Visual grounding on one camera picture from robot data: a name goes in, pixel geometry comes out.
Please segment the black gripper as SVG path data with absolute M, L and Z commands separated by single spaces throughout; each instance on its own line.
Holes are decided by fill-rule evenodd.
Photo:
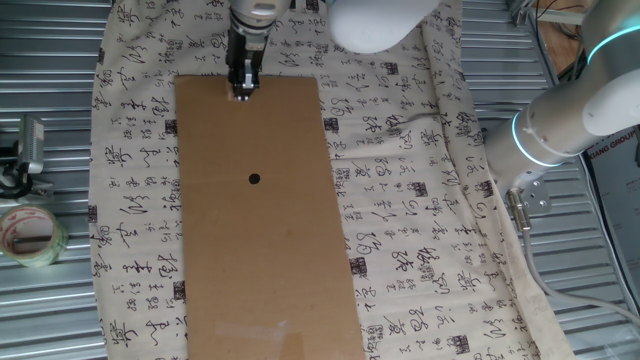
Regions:
M 234 95 L 241 95 L 247 101 L 259 87 L 256 82 L 253 65 L 260 65 L 263 60 L 263 36 L 245 34 L 235 29 L 228 31 L 226 63 L 228 64 L 228 81 Z

